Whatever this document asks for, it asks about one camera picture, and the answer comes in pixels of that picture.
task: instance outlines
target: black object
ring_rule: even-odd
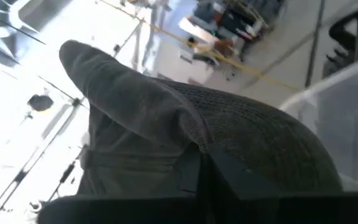
[[[119,51],[120,51],[120,46],[118,45],[118,44],[116,44],[115,46],[114,46],[114,48],[113,48],[113,51],[115,52],[115,53],[118,53]]]
[[[0,0],[0,51],[15,60],[23,56],[28,45],[34,42],[32,36],[37,34],[21,20],[21,8],[14,6],[16,2]]]
[[[240,0],[227,1],[231,12],[238,13],[245,20],[254,20],[254,16],[245,11],[245,7],[253,8],[267,24],[272,24],[277,19],[285,1],[282,0]]]
[[[30,202],[30,209],[33,213],[38,214],[40,213],[41,209],[46,205],[47,203],[43,200],[39,200],[36,202]]]
[[[35,111],[41,112],[49,109],[53,105],[53,100],[47,95],[34,95],[27,102]]]
[[[191,44],[195,44],[196,43],[196,39],[194,39],[194,37],[189,37],[189,39],[187,40],[187,42],[191,43]]]
[[[358,223],[358,193],[285,194],[219,149],[194,145],[147,197],[63,197],[39,224]]]
[[[354,20],[358,21],[358,10],[342,17],[329,28],[329,36],[341,46],[341,49],[334,49],[334,56],[326,56],[328,61],[324,64],[323,78],[358,60],[358,37],[346,30],[346,26]]]
[[[77,107],[81,104],[81,100],[78,98],[75,98],[73,102],[71,103],[72,106]]]

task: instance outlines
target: white floor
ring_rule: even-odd
[[[119,6],[118,1],[115,0],[108,0],[108,3]],[[211,78],[208,86],[247,96],[272,106],[279,106],[292,94],[302,90],[306,79],[319,4],[320,1],[288,0],[288,7],[283,10],[283,15],[275,30],[263,41],[253,46],[246,57],[244,65],[250,69],[238,71],[230,85],[225,85],[225,87],[219,87],[222,77],[216,74]],[[178,27],[178,21],[183,16],[191,14],[194,3],[187,1],[186,4],[182,4],[181,1],[175,1],[170,5],[173,10],[165,16],[163,28],[185,39],[188,34]],[[324,55],[329,54],[336,46],[336,43],[328,37],[329,25],[356,7],[356,0],[326,0],[312,83],[318,82],[321,78],[325,61]],[[135,12],[130,6],[123,10],[131,14]],[[91,16],[86,19],[81,17],[84,14],[82,12],[85,11],[87,14],[91,12]],[[101,1],[98,4],[93,1],[87,2],[87,4],[84,4],[83,1],[73,1],[62,12],[62,15],[42,32],[41,39],[47,43],[47,46],[34,49],[22,61],[20,69],[23,72],[38,74],[70,96],[80,97],[81,93],[64,75],[57,57],[58,47],[68,39],[77,39],[93,44],[110,54],[114,53],[112,49],[116,44],[123,45],[116,58],[129,67],[142,70],[139,62],[142,60],[149,38],[150,27],[148,25],[143,24],[139,28],[139,20]],[[139,16],[149,21],[150,11],[144,10]],[[134,32],[140,32],[138,37],[131,35]],[[163,35],[162,39],[172,41],[173,44],[181,44],[166,35]],[[139,51],[137,55],[134,55],[136,47],[139,48]],[[297,90],[259,78],[255,73],[286,83]]]

